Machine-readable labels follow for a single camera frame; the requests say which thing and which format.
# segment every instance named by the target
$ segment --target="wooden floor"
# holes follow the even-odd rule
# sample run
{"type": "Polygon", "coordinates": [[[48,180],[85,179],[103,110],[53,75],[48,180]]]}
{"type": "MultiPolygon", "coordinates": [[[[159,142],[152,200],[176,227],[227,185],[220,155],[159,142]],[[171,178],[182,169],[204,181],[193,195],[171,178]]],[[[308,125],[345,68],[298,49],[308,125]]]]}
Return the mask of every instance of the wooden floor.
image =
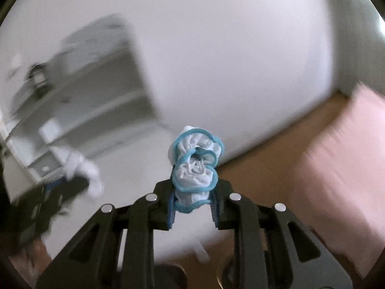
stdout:
{"type": "MultiPolygon", "coordinates": [[[[219,177],[232,183],[234,191],[257,204],[272,206],[287,202],[291,190],[291,172],[312,140],[340,114],[348,99],[334,94],[299,122],[246,154],[217,169],[219,177]]],[[[191,289],[220,288],[216,275],[232,253],[233,239],[206,249],[208,264],[200,264],[194,255],[175,263],[186,271],[191,289]]]]}

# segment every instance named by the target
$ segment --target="black object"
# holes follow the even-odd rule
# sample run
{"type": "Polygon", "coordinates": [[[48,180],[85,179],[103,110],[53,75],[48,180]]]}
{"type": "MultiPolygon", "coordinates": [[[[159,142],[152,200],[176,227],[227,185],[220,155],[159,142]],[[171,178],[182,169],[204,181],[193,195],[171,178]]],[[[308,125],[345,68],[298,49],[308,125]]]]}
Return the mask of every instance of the black object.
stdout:
{"type": "MultiPolygon", "coordinates": [[[[153,230],[168,230],[173,221],[174,186],[157,183],[154,195],[115,209],[102,206],[70,240],[37,282],[37,289],[181,288],[173,277],[167,286],[156,277],[153,230]],[[117,256],[127,229],[122,271],[117,256]]],[[[352,283],[323,244],[289,211],[254,204],[244,196],[230,199],[228,181],[212,191],[212,217],[218,229],[234,229],[234,261],[224,274],[227,288],[334,288],[352,283]],[[268,251],[262,248],[261,231],[268,251]]]]}
{"type": "MultiPolygon", "coordinates": [[[[187,289],[187,277],[184,271],[173,265],[155,265],[154,281],[157,289],[187,289]]],[[[122,287],[121,272],[115,278],[113,289],[122,287]]]]}
{"type": "Polygon", "coordinates": [[[70,202],[77,194],[87,189],[88,180],[74,177],[36,186],[12,204],[5,194],[0,213],[0,247],[7,255],[16,254],[23,246],[49,230],[51,218],[57,215],[63,204],[70,202]]]}
{"type": "Polygon", "coordinates": [[[7,235],[1,233],[2,230],[6,231],[4,224],[8,221],[6,215],[10,208],[12,208],[9,201],[8,192],[5,187],[3,179],[3,164],[0,159],[0,288],[7,289],[31,289],[30,286],[24,281],[24,279],[13,267],[9,258],[2,253],[1,248],[8,248],[10,242],[7,242],[7,235]]]}
{"type": "Polygon", "coordinates": [[[41,99],[51,90],[51,85],[47,79],[45,64],[33,65],[28,72],[27,80],[31,83],[38,99],[41,99]]]}

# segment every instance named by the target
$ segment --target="white wall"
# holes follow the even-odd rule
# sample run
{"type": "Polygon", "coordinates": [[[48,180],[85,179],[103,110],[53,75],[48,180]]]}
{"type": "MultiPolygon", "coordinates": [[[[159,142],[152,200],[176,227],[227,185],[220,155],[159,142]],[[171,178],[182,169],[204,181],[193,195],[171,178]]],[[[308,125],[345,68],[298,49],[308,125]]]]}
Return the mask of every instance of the white wall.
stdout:
{"type": "Polygon", "coordinates": [[[327,0],[18,0],[0,28],[0,106],[28,66],[91,21],[119,13],[130,27],[147,86],[173,131],[220,135],[228,158],[328,95],[333,28],[327,0]],[[7,80],[10,61],[22,67],[7,80]]]}
{"type": "Polygon", "coordinates": [[[357,82],[385,94],[385,23],[370,0],[329,0],[336,29],[339,88],[349,95],[357,82]]]}

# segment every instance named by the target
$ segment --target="white floor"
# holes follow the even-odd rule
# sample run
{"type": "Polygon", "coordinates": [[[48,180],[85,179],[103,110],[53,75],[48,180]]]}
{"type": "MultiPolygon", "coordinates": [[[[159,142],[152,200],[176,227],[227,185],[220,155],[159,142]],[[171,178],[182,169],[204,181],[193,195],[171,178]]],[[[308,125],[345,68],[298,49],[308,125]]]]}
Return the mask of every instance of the white floor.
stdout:
{"type": "MultiPolygon", "coordinates": [[[[131,140],[129,144],[97,158],[95,162],[101,170],[105,193],[94,201],[77,197],[68,216],[53,219],[51,231],[43,236],[52,258],[102,204],[111,203],[115,207],[132,204],[152,192],[157,182],[169,178],[172,167],[167,151],[174,138],[169,131],[158,127],[140,139],[131,140]]],[[[5,175],[10,195],[14,197],[28,185],[24,185],[27,180],[20,170],[14,164],[8,165],[5,166],[5,175]]],[[[188,215],[177,213],[172,230],[154,232],[155,260],[193,251],[197,243],[210,243],[226,234],[214,227],[208,205],[188,215]]]]}

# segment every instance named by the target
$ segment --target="white shelf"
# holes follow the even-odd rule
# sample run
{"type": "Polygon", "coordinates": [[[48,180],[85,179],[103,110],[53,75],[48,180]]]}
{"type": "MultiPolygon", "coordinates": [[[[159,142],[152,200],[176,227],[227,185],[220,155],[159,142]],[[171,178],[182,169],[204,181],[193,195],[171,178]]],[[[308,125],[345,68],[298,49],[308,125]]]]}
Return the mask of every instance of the white shelf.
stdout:
{"type": "Polygon", "coordinates": [[[14,123],[10,124],[8,136],[6,140],[12,137],[14,132],[17,130],[18,127],[22,126],[29,118],[34,116],[34,114],[38,113],[40,110],[42,110],[44,107],[46,107],[49,102],[52,102],[57,95],[63,91],[65,88],[67,88],[70,84],[75,83],[76,81],[81,81],[81,79],[89,74],[90,72],[94,71],[96,68],[99,68],[100,66],[106,65],[108,63],[111,63],[117,59],[120,59],[128,54],[127,50],[120,50],[119,52],[116,52],[112,55],[109,55],[107,57],[104,57],[100,59],[98,62],[91,63],[87,65],[85,68],[75,72],[74,74],[70,75],[66,81],[64,81],[59,86],[56,86],[52,91],[47,93],[44,97],[42,97],[40,100],[38,100],[35,105],[31,108],[31,110],[20,120],[16,120],[14,123]]]}
{"type": "Polygon", "coordinates": [[[61,167],[59,167],[55,170],[52,170],[51,172],[49,172],[47,175],[45,175],[43,177],[40,177],[39,174],[33,168],[29,168],[28,170],[29,170],[29,173],[32,175],[32,177],[36,183],[51,181],[51,180],[57,179],[61,175],[63,175],[63,168],[61,168],[61,167]]]}
{"type": "Polygon", "coordinates": [[[68,127],[64,127],[62,131],[56,135],[54,138],[47,140],[46,143],[47,145],[54,143],[55,141],[63,138],[66,136],[68,133],[70,133],[73,130],[76,130],[80,126],[84,125],[85,123],[98,118],[99,116],[104,115],[105,113],[108,113],[116,108],[119,108],[120,106],[124,104],[128,104],[136,99],[139,99],[141,97],[145,96],[144,90],[135,90],[133,92],[128,92],[118,98],[116,98],[113,101],[107,102],[103,104],[100,107],[97,107],[91,114],[85,114],[84,116],[80,117],[79,119],[75,120],[74,122],[71,123],[68,127]]]}
{"type": "Polygon", "coordinates": [[[39,149],[35,156],[33,157],[32,161],[28,163],[28,167],[35,161],[37,161],[38,159],[40,159],[43,155],[47,154],[49,152],[49,149],[48,148],[41,148],[39,149]]]}
{"type": "Polygon", "coordinates": [[[159,123],[155,118],[140,120],[130,124],[127,123],[120,127],[120,129],[108,131],[105,134],[100,134],[97,138],[88,140],[77,147],[77,149],[83,153],[85,157],[94,159],[105,151],[121,146],[133,139],[143,137],[143,135],[150,133],[157,126],[159,126],[159,123]]]}

